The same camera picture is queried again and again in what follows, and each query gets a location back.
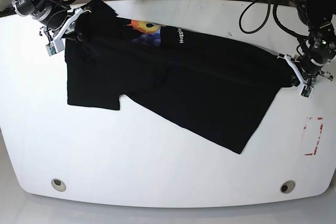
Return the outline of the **table grommet hole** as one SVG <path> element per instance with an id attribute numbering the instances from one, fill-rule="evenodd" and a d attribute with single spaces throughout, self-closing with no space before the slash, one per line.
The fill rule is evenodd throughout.
<path id="1" fill-rule="evenodd" d="M 65 183 L 59 179 L 52 179 L 51 185 L 56 191 L 64 192 L 66 190 Z"/>
<path id="2" fill-rule="evenodd" d="M 288 180 L 280 186 L 280 192 L 283 194 L 291 193 L 296 187 L 296 183 L 293 180 Z"/>

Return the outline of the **left table grommet hole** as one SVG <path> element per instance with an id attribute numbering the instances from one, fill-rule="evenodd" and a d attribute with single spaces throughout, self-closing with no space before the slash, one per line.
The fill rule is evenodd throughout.
<path id="1" fill-rule="evenodd" d="M 52 179 L 51 185 L 56 191 L 64 192 L 66 190 L 65 183 L 59 179 Z"/>

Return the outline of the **right table grommet hole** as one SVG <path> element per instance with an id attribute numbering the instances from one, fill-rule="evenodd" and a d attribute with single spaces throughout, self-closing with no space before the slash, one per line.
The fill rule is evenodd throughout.
<path id="1" fill-rule="evenodd" d="M 280 186 L 280 192 L 283 194 L 291 193 L 296 187 L 296 183 L 293 180 L 288 180 Z"/>

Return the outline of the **red tape rectangle marker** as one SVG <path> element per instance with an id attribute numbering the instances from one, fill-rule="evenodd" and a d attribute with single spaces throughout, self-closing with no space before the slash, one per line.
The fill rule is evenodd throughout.
<path id="1" fill-rule="evenodd" d="M 302 153 L 304 156 L 316 155 L 322 130 L 323 117 L 306 118 L 301 140 Z"/>

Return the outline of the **black printed T-shirt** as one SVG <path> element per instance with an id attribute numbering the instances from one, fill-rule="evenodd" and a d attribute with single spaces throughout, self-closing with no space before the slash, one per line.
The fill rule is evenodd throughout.
<path id="1" fill-rule="evenodd" d="M 69 105 L 120 109 L 126 95 L 240 154 L 276 94 L 298 84 L 285 60 L 233 39 L 125 19 L 101 0 L 66 39 Z"/>

